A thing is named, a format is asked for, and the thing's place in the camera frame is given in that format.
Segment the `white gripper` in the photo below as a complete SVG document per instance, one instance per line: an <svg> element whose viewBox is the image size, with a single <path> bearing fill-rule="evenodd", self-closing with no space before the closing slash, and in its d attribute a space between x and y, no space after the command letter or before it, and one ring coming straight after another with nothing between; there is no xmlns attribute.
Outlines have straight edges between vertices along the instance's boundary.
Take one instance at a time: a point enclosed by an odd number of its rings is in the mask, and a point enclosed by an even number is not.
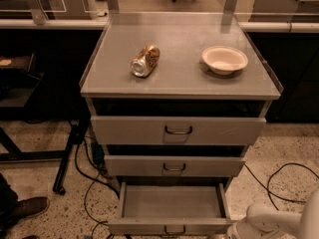
<svg viewBox="0 0 319 239"><path fill-rule="evenodd" d="M233 223L227 229L228 239L279 239L284 232L278 230L261 230L250 224L246 218Z"/></svg>

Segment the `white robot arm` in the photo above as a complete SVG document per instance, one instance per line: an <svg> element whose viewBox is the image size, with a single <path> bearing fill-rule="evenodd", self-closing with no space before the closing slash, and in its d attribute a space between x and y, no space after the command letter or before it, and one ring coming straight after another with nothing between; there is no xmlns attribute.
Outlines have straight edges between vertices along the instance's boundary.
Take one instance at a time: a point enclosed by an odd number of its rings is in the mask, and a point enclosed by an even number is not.
<svg viewBox="0 0 319 239"><path fill-rule="evenodd" d="M319 190L310 195L301 213L253 203L246 216L227 229L228 239L279 239L284 234L296 239L319 239Z"/></svg>

